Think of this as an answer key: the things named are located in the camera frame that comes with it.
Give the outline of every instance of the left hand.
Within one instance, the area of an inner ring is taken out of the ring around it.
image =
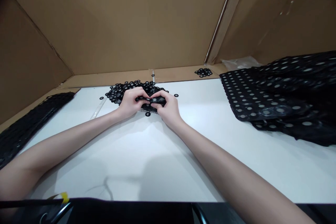
[[[149,101],[139,100],[135,101],[135,98],[143,96],[145,98],[149,98],[148,94],[144,91],[142,87],[136,87],[133,89],[128,89],[125,91],[122,102],[117,108],[122,120],[134,115],[137,111],[141,109],[141,106],[145,103],[150,104]]]

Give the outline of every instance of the white plastic bag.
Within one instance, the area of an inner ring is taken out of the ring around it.
[[[251,68],[251,67],[260,67],[261,64],[256,61],[255,58],[252,56],[247,56],[244,58],[239,59],[230,59],[230,60],[224,60],[222,59],[222,63],[226,66],[228,71],[233,71],[237,69],[243,69],[243,68]]]

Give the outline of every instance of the white work surface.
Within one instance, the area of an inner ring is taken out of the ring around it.
[[[220,79],[159,83],[178,94],[182,118],[295,203],[336,203],[336,146],[322,147],[238,121]],[[83,88],[29,142],[32,145],[90,119],[109,87]],[[109,100],[98,116],[118,107]],[[220,202],[186,145],[152,113],[114,125],[48,172],[31,198]]]

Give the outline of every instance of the brown cardboard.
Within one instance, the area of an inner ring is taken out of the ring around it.
[[[16,115],[14,115],[13,117],[9,118],[7,121],[2,123],[0,125],[0,133],[2,131],[4,131],[5,129],[7,129],[10,125],[15,123],[17,120],[19,120],[21,117],[26,115],[30,110],[35,108],[41,102],[43,102],[48,96],[55,95],[55,94],[58,94],[58,93],[67,93],[67,92],[77,93],[79,90],[80,90],[79,88],[73,88],[73,89],[60,89],[60,90],[53,89],[53,90],[49,91],[48,93],[44,94],[42,97],[40,97],[39,99],[37,99],[36,101],[31,103],[29,106],[25,107],[23,110],[18,112]]]
[[[89,86],[111,86],[125,81],[140,80],[141,82],[152,81],[153,70],[141,70],[130,72],[97,73],[90,75],[75,75],[64,82],[58,88],[77,88]]]
[[[15,0],[0,1],[0,123],[71,76]]]
[[[206,64],[214,64],[218,55],[219,49],[223,43],[224,37],[229,29],[232,17],[236,10],[239,0],[226,0],[226,5],[223,7],[223,17],[219,21],[219,26],[215,31],[215,38],[210,45],[208,55],[205,59]]]
[[[203,64],[225,0],[18,0],[75,75]]]
[[[222,63],[217,63],[214,65],[207,65],[206,67],[210,68],[210,70],[218,75],[226,73],[228,70],[226,68],[226,66]]]
[[[289,55],[336,49],[335,0],[288,0],[281,11],[254,51],[256,60],[266,64]]]
[[[195,73],[200,68],[207,68],[204,65],[198,66],[185,66],[179,68],[165,68],[165,69],[155,69],[155,82],[177,82],[177,81],[194,81],[202,79],[216,79],[219,78],[218,74],[212,72],[212,75],[200,78],[199,75]]]
[[[216,62],[219,63],[220,59],[254,56],[259,42],[267,35],[286,2],[287,0],[240,0]]]

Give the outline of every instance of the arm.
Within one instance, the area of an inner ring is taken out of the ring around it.
[[[82,123],[49,137],[32,146],[0,170],[0,200],[22,200],[41,176],[55,165],[82,148],[104,130],[140,110],[148,98],[142,87],[125,92],[119,108],[109,114]]]
[[[177,99],[165,91],[167,104],[152,104],[163,121],[192,151],[225,199],[246,223],[314,223],[300,208],[234,156],[186,124]]]

